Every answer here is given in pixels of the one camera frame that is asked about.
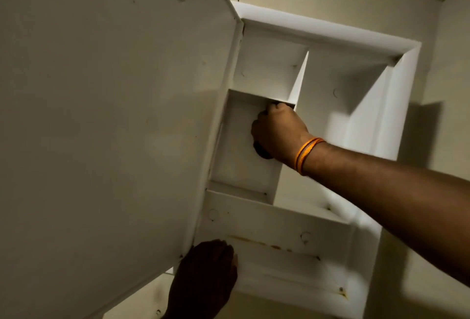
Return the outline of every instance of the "forearm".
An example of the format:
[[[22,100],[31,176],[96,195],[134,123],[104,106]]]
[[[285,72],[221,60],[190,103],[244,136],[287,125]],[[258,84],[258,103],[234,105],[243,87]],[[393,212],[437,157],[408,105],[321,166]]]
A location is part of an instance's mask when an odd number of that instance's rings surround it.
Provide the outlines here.
[[[470,285],[470,183],[318,144],[303,172]]]

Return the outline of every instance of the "cabinet door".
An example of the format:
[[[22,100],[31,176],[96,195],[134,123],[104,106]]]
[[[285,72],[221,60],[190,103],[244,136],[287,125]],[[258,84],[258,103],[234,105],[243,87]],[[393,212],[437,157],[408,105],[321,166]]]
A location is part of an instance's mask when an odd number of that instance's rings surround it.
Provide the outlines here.
[[[228,0],[0,0],[0,312],[83,318],[173,266]]]

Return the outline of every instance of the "white cabinet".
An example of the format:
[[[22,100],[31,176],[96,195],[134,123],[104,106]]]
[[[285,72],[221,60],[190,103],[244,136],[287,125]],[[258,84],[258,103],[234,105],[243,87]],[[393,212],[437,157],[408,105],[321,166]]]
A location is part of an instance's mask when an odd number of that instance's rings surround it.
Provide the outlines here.
[[[362,316],[380,226],[250,126],[282,101],[395,159],[420,43],[229,0],[2,5],[5,316],[99,313],[214,238],[237,290]]]

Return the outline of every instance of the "human hand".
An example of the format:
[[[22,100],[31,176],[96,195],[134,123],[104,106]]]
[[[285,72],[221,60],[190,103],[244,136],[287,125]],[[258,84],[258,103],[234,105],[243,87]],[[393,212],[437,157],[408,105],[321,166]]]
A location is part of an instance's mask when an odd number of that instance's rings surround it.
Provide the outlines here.
[[[270,104],[251,125],[255,141],[278,161],[294,168],[300,148],[313,136],[298,114],[285,103]]]
[[[192,248],[175,274],[165,319],[213,319],[227,303],[237,280],[238,258],[225,241]]]

